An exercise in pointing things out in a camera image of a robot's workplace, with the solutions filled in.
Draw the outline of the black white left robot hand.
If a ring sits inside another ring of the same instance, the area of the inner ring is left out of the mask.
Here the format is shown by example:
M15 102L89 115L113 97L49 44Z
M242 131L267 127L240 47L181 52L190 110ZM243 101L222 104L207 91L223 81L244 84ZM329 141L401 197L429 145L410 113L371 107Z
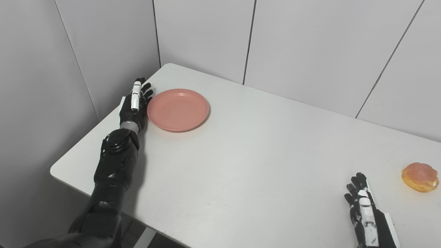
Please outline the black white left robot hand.
M147 107L153 98L151 83L143 77L135 80L131 92L123 97L120 105L120 125L131 122L137 125L137 132L145 128Z

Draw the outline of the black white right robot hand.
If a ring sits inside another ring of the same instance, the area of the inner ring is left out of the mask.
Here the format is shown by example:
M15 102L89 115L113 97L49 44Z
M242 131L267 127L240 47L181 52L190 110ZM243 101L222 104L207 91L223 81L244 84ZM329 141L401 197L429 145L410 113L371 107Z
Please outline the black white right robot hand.
M366 176L358 172L346 185L344 195L350 206L358 248L400 248L398 235L389 213L380 211L373 198Z

